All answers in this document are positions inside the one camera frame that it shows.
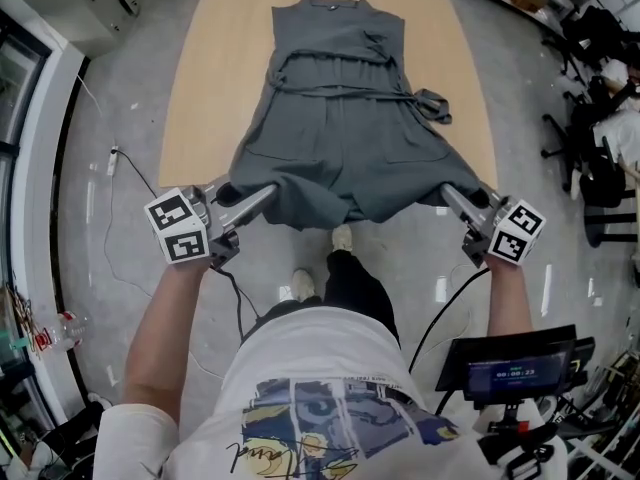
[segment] screen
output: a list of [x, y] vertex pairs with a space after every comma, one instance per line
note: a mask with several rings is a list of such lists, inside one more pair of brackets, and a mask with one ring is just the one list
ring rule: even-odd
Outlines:
[[562, 379], [566, 352], [505, 361], [469, 363], [467, 392], [476, 394], [553, 389]]

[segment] wooden table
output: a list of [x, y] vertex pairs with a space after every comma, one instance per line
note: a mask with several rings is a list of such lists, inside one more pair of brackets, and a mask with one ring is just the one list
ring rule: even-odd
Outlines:
[[[226, 174], [258, 103], [273, 51], [271, 7], [299, 0], [200, 0], [176, 73], [159, 184], [206, 184]], [[446, 97], [453, 124], [440, 132], [497, 188], [493, 140], [464, 33], [449, 0], [367, 0], [405, 20], [414, 90]]]

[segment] white t-shirt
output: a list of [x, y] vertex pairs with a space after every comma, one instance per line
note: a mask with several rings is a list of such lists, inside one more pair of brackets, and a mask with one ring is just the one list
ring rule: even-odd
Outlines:
[[272, 320], [251, 336], [227, 372], [213, 416], [182, 443], [159, 409], [107, 410], [93, 478], [500, 476], [477, 435], [425, 410], [381, 323], [322, 307]]
[[[601, 75], [604, 78], [616, 82], [622, 86], [627, 85], [629, 82], [629, 72], [627, 71], [627, 65], [617, 59], [612, 59], [607, 62], [606, 66], [602, 69]], [[640, 110], [640, 101], [633, 98], [627, 98], [623, 101], [618, 110]]]
[[624, 162], [635, 167], [640, 162], [640, 113], [635, 110], [620, 110], [593, 127], [596, 146], [602, 146], [607, 138], [611, 156], [615, 162], [622, 156]]

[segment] white sneaker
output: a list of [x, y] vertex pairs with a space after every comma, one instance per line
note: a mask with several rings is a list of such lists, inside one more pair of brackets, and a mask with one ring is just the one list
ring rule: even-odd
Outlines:
[[331, 233], [334, 251], [353, 251], [353, 236], [349, 224], [341, 224]]
[[298, 302], [304, 302], [316, 294], [316, 286], [309, 272], [299, 268], [293, 273], [291, 280], [291, 295]]
[[98, 402], [105, 411], [113, 407], [113, 404], [109, 402], [109, 400], [100, 396], [98, 393], [88, 393], [87, 398], [89, 399], [89, 402]]
[[577, 201], [580, 195], [580, 177], [582, 173], [578, 169], [571, 172], [571, 200]]

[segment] gray floor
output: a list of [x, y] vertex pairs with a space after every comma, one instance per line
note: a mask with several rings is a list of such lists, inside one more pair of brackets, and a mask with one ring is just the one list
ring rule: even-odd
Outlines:
[[[109, 150], [117, 143], [155, 186], [171, 85], [197, 2], [145, 1], [126, 43], [92, 62], [86, 75], [102, 116], [83, 91], [69, 133], [59, 223], [64, 301], [67, 309], [92, 320], [92, 333], [78, 349], [86, 383], [114, 401], [121, 392], [128, 344], [148, 302], [145, 292], [154, 290], [164, 265], [142, 211], [149, 194], [122, 159], [115, 177], [106, 176]], [[605, 244], [594, 250], [587, 245], [582, 203], [561, 191], [558, 163], [544, 162], [539, 155], [541, 147], [555, 141], [540, 116], [566, 114], [561, 93], [571, 84], [559, 77], [559, 60], [540, 46], [541, 31], [535, 24], [490, 0], [453, 2], [484, 90], [500, 189], [526, 199], [548, 217], [525, 267], [536, 325], [575, 323], [581, 335], [596, 337], [597, 358], [609, 357], [628, 342], [625, 322], [637, 306], [629, 276], [631, 249]], [[462, 111], [453, 109], [453, 114]], [[403, 352], [410, 357], [442, 307], [436, 300], [438, 278], [444, 278], [441, 283], [450, 296], [474, 272], [460, 250], [464, 227], [450, 214], [415, 205], [382, 225], [357, 224], [354, 233], [358, 256], [389, 292]], [[326, 279], [327, 233], [297, 232], [259, 219], [239, 234], [243, 253], [228, 269], [260, 313], [277, 302], [279, 287], [288, 284], [295, 268], [308, 268], [320, 285]], [[548, 268], [549, 303], [543, 316]], [[191, 350], [203, 367], [220, 375], [239, 344], [234, 308], [228, 281], [208, 275]], [[465, 329], [467, 336], [482, 335], [487, 308], [484, 278], [452, 306], [425, 350]], [[253, 321], [246, 302], [244, 321], [245, 327]], [[446, 350], [446, 345], [435, 348], [416, 370], [431, 403]], [[210, 414], [219, 387], [218, 379], [190, 359], [183, 435]]]

